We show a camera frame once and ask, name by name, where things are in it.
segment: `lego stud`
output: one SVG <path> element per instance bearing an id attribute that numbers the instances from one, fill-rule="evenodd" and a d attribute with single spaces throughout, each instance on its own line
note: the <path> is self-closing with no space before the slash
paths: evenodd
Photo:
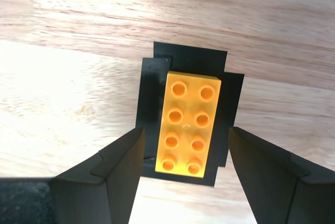
<path id="1" fill-rule="evenodd" d="M 205 128 L 209 123 L 209 115 L 204 111 L 200 111 L 195 115 L 195 124 L 197 127 Z"/>
<path id="2" fill-rule="evenodd" d="M 208 102 L 214 97 L 214 88 L 210 85 L 204 85 L 199 89 L 200 99 Z"/>
<path id="3" fill-rule="evenodd" d="M 163 159 L 162 166 L 166 171 L 171 171 L 176 165 L 176 158 L 173 155 L 166 155 Z"/>
<path id="4" fill-rule="evenodd" d="M 171 92 L 175 97 L 183 97 L 187 93 L 187 86 L 182 81 L 176 81 L 171 85 Z"/>
<path id="5" fill-rule="evenodd" d="M 198 174 L 201 170 L 201 162 L 198 159 L 192 159 L 187 164 L 187 169 L 190 174 Z"/>
<path id="6" fill-rule="evenodd" d="M 174 149 L 178 146 L 179 136 L 174 132 L 169 132 L 165 136 L 165 145 L 167 148 Z"/>
<path id="7" fill-rule="evenodd" d="M 169 122 L 176 125 L 183 120 L 183 112 L 178 108 L 173 108 L 168 113 Z"/>
<path id="8" fill-rule="evenodd" d="M 192 137 L 191 147 L 195 152 L 202 152 L 204 150 L 204 140 L 200 135 L 196 135 Z"/>

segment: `wood grain surface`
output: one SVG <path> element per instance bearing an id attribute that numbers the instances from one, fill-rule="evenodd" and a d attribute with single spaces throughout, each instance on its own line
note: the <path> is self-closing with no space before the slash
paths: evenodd
<path id="1" fill-rule="evenodd" d="M 134 127 L 153 41 L 228 50 L 236 126 L 335 170 L 334 0 L 0 0 L 0 39 L 0 176 L 55 176 Z M 139 222 L 256 223 L 230 157 L 214 188 L 141 178 Z"/>

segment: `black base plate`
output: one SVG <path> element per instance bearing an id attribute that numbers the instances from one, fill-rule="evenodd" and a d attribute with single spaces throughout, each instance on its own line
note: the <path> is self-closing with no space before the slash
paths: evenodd
<path id="1" fill-rule="evenodd" d="M 214 186 L 218 166 L 225 166 L 229 128 L 234 125 L 243 74 L 225 73 L 227 52 L 154 43 L 154 58 L 143 58 L 136 127 L 144 127 L 146 149 L 142 176 Z M 204 178 L 155 172 L 166 76 L 169 71 L 215 76 L 221 89 Z"/>

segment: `yellow lego brick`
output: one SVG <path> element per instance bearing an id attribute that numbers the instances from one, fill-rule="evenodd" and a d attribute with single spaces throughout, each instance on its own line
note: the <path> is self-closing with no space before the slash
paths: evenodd
<path id="1" fill-rule="evenodd" d="M 170 71 L 155 170 L 204 177 L 221 80 Z"/>

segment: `black plastic piece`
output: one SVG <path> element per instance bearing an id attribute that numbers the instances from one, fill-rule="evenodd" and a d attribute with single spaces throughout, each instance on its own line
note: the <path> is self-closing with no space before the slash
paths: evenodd
<path id="1" fill-rule="evenodd" d="M 55 178 L 0 179 L 0 223 L 128 223 L 143 156 L 135 128 Z"/>
<path id="2" fill-rule="evenodd" d="M 238 127 L 233 164 L 258 224 L 335 223 L 335 172 Z"/>
<path id="3" fill-rule="evenodd" d="M 233 126 L 243 74 L 225 73 L 226 51 L 154 43 L 154 58 L 142 61 L 136 126 L 146 129 L 142 176 L 214 186 L 218 166 L 225 166 L 229 128 Z M 215 76 L 221 89 L 204 178 L 157 173 L 154 170 L 161 125 L 166 76 L 169 71 Z"/>

